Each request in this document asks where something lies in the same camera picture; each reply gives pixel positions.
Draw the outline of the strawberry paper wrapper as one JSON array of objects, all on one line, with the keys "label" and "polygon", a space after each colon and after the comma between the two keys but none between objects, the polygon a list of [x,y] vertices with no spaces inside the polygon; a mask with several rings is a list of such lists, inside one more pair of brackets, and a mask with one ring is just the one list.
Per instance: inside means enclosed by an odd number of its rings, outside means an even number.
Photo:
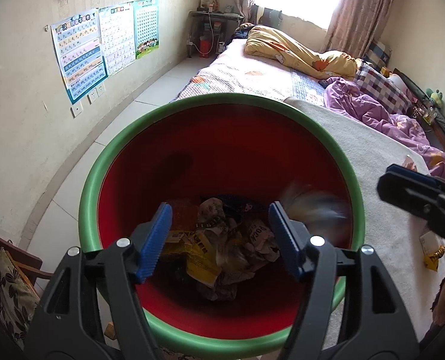
[{"label": "strawberry paper wrapper", "polygon": [[410,155],[405,155],[405,159],[402,163],[402,166],[412,172],[418,171],[418,168],[417,168],[413,158],[410,157]]}]

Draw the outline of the yellow black snack wrapper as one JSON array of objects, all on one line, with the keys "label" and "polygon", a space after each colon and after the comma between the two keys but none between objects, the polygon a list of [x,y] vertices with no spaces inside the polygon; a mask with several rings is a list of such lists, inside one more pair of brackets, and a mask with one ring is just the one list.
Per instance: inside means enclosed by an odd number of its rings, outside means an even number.
[{"label": "yellow black snack wrapper", "polygon": [[428,270],[438,272],[439,262],[445,255],[445,244],[435,233],[427,231],[419,237],[423,250],[423,264]]}]

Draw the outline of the red green trash bin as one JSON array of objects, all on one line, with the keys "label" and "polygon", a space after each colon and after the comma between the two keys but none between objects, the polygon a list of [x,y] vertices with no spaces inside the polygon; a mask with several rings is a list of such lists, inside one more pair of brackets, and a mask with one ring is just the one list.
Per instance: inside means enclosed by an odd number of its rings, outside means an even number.
[{"label": "red green trash bin", "polygon": [[88,252],[108,247],[170,204],[162,256],[136,289],[154,336],[207,359],[269,353],[307,294],[284,267],[268,219],[292,188],[311,205],[334,205],[329,228],[300,215],[308,230],[341,248],[362,245],[359,183],[313,116],[248,94],[185,98],[140,117],[101,152],[83,187],[79,242]]}]

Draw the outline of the brown crumpled wrapper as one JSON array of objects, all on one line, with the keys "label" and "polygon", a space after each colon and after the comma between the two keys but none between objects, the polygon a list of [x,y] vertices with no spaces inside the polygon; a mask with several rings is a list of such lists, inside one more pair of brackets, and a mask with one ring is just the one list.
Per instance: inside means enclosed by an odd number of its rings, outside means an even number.
[{"label": "brown crumpled wrapper", "polygon": [[254,200],[235,195],[206,199],[199,206],[196,230],[209,239],[222,269],[213,288],[197,281],[198,292],[210,301],[234,300],[238,284],[279,258],[266,207]]}]

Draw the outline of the dark headboard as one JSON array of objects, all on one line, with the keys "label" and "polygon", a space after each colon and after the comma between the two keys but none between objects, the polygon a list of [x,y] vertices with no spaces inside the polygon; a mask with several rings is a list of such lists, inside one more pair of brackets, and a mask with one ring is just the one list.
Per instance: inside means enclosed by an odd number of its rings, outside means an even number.
[{"label": "dark headboard", "polygon": [[402,78],[402,81],[409,88],[413,96],[416,97],[416,106],[419,109],[422,109],[420,115],[417,116],[417,120],[422,123],[428,141],[434,147],[444,150],[445,152],[445,116],[438,108],[436,108],[435,119],[431,124],[428,124],[423,118],[423,113],[432,105],[430,98],[413,82],[413,80],[410,79],[410,77],[404,74],[404,72],[399,71],[397,68],[395,68],[393,72]]}]

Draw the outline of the green plush toy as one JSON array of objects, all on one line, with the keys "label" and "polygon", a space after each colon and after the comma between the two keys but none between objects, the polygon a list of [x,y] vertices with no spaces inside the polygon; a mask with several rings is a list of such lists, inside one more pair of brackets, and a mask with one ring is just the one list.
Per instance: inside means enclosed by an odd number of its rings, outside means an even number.
[{"label": "green plush toy", "polygon": [[432,90],[431,88],[427,88],[426,94],[435,107],[438,109],[442,109],[444,107],[443,94],[441,91],[438,89]]}]

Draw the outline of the plaid pillow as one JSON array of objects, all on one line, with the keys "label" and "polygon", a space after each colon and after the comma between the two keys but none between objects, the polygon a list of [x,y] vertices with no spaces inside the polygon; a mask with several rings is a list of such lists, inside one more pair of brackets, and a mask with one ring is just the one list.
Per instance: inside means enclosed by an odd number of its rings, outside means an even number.
[{"label": "plaid pillow", "polygon": [[406,114],[411,108],[408,97],[367,63],[358,68],[355,83],[363,94],[379,102],[390,114]]}]

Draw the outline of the floral cushion chair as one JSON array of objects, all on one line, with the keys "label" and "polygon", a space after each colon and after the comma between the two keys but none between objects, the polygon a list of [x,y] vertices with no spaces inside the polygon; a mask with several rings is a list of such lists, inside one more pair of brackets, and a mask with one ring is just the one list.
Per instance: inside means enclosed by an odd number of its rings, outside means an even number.
[{"label": "floral cushion chair", "polygon": [[0,359],[24,359],[24,341],[40,295],[38,279],[52,274],[41,270],[42,260],[0,238]]}]

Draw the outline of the right pink curtain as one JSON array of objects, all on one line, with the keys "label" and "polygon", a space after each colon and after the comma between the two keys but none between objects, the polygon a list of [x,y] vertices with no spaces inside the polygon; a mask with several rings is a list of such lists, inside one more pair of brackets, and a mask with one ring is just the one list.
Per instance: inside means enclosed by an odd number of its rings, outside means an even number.
[{"label": "right pink curtain", "polygon": [[354,58],[365,55],[382,34],[394,0],[340,0],[323,41],[322,50],[339,50]]}]

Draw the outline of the pink patterned bed sheet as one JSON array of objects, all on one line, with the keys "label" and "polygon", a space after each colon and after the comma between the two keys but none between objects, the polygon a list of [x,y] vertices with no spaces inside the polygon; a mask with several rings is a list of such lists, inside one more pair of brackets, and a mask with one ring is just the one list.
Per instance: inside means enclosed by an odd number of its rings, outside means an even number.
[{"label": "pink patterned bed sheet", "polygon": [[264,57],[244,53],[245,40],[234,40],[209,66],[202,68],[177,99],[213,93],[251,94],[283,102],[287,98],[324,105],[317,80]]}]

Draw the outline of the yellow duvet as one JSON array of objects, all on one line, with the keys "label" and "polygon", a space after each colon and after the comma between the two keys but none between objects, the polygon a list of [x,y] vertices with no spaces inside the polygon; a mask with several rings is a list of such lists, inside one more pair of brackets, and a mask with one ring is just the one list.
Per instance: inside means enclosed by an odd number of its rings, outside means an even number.
[{"label": "yellow duvet", "polygon": [[263,25],[257,25],[249,31],[244,52],[273,59],[318,80],[332,76],[353,80],[358,69],[357,60],[345,52],[330,50],[320,54],[286,33]]}]

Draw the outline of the dark side table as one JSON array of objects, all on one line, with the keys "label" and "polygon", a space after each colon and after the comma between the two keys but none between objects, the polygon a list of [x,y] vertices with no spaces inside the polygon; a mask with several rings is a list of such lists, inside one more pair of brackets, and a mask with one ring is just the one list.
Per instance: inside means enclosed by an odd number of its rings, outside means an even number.
[{"label": "dark side table", "polygon": [[212,37],[213,47],[210,55],[220,54],[235,29],[244,21],[237,13],[208,12],[192,10],[188,13],[188,34],[186,54],[188,58],[199,54],[200,37]]}]

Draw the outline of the blue letters wall poster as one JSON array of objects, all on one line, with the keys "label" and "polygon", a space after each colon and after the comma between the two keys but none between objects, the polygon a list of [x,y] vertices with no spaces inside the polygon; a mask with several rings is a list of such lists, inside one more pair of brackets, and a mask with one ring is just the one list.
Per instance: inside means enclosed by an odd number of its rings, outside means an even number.
[{"label": "blue letters wall poster", "polygon": [[100,40],[99,10],[87,10],[50,28],[61,78],[74,105],[108,77]]}]

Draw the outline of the white chart wall poster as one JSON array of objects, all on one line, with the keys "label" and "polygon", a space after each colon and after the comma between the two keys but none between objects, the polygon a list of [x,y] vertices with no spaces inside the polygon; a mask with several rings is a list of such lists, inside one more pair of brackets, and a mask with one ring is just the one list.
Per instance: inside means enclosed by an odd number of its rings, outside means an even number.
[{"label": "white chart wall poster", "polygon": [[101,48],[110,76],[136,59],[134,12],[131,3],[99,10]]}]

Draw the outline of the teal number wall poster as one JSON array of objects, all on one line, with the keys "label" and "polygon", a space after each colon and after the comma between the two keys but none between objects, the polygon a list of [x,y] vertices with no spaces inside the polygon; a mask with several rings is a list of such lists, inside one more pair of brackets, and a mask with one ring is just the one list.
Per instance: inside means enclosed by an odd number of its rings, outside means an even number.
[{"label": "teal number wall poster", "polygon": [[158,0],[133,2],[136,58],[156,50],[160,44]]}]

